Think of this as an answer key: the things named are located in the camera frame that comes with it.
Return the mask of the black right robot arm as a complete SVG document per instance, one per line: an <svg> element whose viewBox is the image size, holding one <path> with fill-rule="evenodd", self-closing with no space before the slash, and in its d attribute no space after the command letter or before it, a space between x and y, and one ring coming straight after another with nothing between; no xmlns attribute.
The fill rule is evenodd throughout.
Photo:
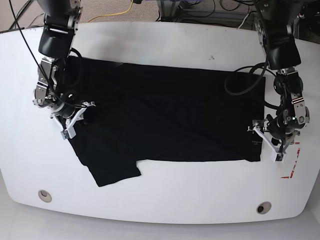
<svg viewBox="0 0 320 240"><path fill-rule="evenodd" d="M48 108L50 118L55 120L64 139L76 136L74 125L84 119L87 108L94 102L79 100L77 97L83 70L76 77L68 78L67 61L75 53L78 63L81 54L72 47L83 8L79 0L40 0L44 11L44 26L38 51L43 54L38 64L38 81L33 91L33 104Z"/></svg>

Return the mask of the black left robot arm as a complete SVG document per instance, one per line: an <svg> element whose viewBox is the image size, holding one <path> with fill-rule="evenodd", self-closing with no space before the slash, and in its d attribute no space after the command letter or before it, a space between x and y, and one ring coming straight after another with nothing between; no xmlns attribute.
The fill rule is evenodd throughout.
<svg viewBox="0 0 320 240"><path fill-rule="evenodd" d="M254 0L252 3L257 13L255 28L265 52L265 61L250 66L246 80L249 82L257 69L262 73L248 88L240 92L227 89L226 92L231 96L249 93L260 83L266 70L276 71L273 87L280 95L280 105L262 102L265 107L276 111L276 117L267 115L263 120L254 120L250 130L271 147L274 161L282 162L299 130L310 122L310 112L303 97L303 81L295 69L302 61L295 43L294 21L305 1Z"/></svg>

